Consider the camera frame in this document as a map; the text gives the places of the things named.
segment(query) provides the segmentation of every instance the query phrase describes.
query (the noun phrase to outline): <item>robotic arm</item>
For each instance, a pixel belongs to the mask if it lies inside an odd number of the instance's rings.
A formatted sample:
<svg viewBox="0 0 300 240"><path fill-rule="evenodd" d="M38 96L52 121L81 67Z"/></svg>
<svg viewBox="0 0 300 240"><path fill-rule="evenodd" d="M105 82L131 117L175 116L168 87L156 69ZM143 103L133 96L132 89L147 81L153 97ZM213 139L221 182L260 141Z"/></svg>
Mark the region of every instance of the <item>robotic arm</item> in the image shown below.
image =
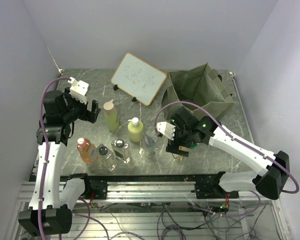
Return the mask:
<svg viewBox="0 0 300 240"><path fill-rule="evenodd" d="M253 169L250 172L224 173L219 185L226 192L257 190L266 198L278 199L288 176L269 158L289 171L289 156L283 151L275 154L257 147L237 136L224 125L222 127L223 129L218 127L208 116L204 116L199 121L184 107L176 111L170 123L157 123L158 131L169 138L165 149L169 153L188 157L189 152L184 151L184 148L191 149L199 143L204 143L224 150ZM252 149L258 149L263 155Z"/></svg>
<svg viewBox="0 0 300 240"><path fill-rule="evenodd" d="M49 155L44 178L43 198L39 197L41 177L44 168L46 143L41 127L37 130L39 164L34 187L34 193L27 211L19 213L18 221L32 236L39 236L38 208L42 201L42 226L46 235L64 234L70 231L72 224L72 209L80 196L91 192L90 181L86 173L70 175L66 185L59 193L62 163L66 153L71 127L75 120L80 119L95 123L100 112L98 102L93 100L91 111L88 110L86 94L89 84L70 78L71 87L64 92L52 90L45 94L43 105L45 109L44 124L48 136Z"/></svg>

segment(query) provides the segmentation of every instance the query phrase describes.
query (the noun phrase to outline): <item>orange bottle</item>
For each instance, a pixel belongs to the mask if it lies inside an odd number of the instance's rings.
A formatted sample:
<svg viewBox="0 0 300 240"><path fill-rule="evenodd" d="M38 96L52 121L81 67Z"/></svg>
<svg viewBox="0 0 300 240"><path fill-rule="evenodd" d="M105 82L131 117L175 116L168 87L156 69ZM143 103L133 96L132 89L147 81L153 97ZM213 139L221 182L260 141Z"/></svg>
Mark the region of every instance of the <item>orange bottle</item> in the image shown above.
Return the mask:
<svg viewBox="0 0 300 240"><path fill-rule="evenodd" d="M82 161L86 164L92 164L97 161L97 149L96 146L90 142L88 138L80 137L77 141L77 149L80 153Z"/></svg>

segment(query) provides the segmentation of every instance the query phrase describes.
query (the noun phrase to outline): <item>black bottle cap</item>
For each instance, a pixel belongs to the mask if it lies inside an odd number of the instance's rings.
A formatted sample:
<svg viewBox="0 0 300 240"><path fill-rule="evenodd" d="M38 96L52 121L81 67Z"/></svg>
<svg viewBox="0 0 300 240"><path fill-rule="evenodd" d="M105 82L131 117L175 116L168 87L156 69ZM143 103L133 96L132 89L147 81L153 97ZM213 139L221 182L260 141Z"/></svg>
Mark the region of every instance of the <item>black bottle cap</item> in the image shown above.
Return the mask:
<svg viewBox="0 0 300 240"><path fill-rule="evenodd" d="M102 146L102 147L100 147L99 148L99 153L100 153L100 155L106 155L107 153L108 153L108 148L107 147L105 147L105 146Z"/></svg>
<svg viewBox="0 0 300 240"><path fill-rule="evenodd" d="M117 139L115 141L115 145L118 147L118 148L122 148L124 145L125 145L125 142L122 140L122 139Z"/></svg>

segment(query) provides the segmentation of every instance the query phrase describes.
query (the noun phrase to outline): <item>whiteboard with wooden frame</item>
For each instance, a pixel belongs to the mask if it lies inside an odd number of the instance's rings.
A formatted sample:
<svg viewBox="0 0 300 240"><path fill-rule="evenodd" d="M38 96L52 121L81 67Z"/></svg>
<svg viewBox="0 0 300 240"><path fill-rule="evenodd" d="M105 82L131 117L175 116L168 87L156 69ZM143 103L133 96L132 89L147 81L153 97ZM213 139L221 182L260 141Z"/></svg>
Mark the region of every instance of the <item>whiteboard with wooden frame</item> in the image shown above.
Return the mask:
<svg viewBox="0 0 300 240"><path fill-rule="evenodd" d="M149 106L166 78L165 72L127 52L112 76L111 83Z"/></svg>

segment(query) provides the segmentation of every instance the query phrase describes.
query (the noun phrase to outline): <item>gray fabric basket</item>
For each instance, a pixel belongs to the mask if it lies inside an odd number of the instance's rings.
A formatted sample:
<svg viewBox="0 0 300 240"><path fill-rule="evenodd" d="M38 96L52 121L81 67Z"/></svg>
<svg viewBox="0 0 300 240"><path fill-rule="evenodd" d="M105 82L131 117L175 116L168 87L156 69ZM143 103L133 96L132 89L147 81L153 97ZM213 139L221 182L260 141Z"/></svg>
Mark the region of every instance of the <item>gray fabric basket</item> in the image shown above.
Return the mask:
<svg viewBox="0 0 300 240"><path fill-rule="evenodd" d="M163 95L162 107L175 101L187 101L203 107L217 120L221 120L236 104L222 83L221 75L209 67L208 63L191 70L172 71L169 75L171 86ZM180 103L168 107L164 111L164 118L169 120L182 106ZM198 120L206 115L193 106L187 105L185 108Z"/></svg>

